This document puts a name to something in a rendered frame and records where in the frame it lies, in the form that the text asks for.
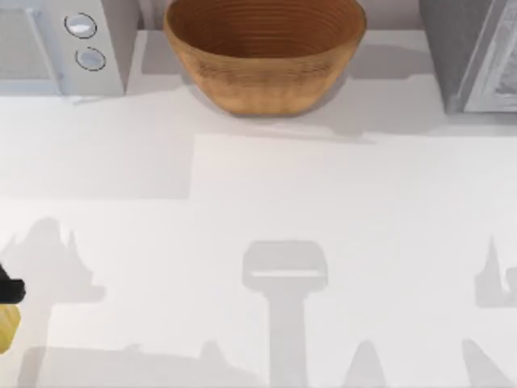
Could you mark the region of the yellow bread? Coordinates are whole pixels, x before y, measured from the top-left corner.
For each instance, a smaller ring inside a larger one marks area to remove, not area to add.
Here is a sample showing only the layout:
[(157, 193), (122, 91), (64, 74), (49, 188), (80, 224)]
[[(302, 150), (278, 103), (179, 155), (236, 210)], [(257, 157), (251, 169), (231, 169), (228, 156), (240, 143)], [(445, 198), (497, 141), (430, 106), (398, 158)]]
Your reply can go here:
[(21, 314), (17, 305), (0, 305), (0, 354), (11, 347), (20, 321)]

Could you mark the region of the large round microwave knob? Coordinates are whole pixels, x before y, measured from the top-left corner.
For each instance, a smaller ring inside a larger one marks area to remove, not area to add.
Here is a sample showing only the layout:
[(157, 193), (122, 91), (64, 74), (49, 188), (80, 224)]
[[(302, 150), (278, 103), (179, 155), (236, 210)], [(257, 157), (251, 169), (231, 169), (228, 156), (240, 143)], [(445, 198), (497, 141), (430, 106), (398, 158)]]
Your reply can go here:
[(64, 18), (64, 26), (71, 36), (82, 40), (93, 37), (98, 29), (95, 20), (85, 13), (66, 16)]

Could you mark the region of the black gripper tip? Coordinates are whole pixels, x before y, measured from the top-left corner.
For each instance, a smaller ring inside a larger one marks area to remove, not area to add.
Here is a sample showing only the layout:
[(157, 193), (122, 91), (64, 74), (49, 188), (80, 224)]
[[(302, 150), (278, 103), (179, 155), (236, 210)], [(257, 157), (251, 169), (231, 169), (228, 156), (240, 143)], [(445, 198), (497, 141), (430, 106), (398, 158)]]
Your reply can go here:
[(26, 295), (25, 282), (11, 278), (0, 264), (0, 304), (19, 304)]

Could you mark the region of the small round microwave knob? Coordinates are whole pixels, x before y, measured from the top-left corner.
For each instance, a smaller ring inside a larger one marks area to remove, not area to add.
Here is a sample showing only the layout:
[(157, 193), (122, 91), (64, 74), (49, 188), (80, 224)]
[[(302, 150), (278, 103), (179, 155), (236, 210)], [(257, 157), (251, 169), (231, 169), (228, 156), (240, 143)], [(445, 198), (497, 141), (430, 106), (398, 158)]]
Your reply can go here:
[(74, 58), (82, 69), (90, 72), (98, 72), (107, 64), (107, 59), (104, 54), (93, 47), (77, 50), (74, 54)]

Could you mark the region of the brown woven basket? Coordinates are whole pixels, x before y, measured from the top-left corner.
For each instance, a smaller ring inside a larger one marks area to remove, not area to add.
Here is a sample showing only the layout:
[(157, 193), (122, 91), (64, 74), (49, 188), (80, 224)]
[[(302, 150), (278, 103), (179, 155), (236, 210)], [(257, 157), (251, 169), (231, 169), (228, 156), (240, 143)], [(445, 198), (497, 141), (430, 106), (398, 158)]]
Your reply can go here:
[(163, 31), (189, 78), (238, 116), (309, 110), (367, 29), (358, 0), (172, 0)]

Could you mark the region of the pale microwave oven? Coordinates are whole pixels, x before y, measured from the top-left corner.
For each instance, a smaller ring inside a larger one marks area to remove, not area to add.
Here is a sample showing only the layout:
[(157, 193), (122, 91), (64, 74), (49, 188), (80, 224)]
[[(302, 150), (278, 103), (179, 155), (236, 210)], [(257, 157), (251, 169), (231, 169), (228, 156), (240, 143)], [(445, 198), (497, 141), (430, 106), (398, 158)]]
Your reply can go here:
[[(87, 40), (71, 36), (68, 15), (97, 23)], [(138, 0), (0, 0), (0, 96), (120, 96), (126, 91), (141, 17)], [(93, 47), (107, 59), (98, 72), (75, 61)]]

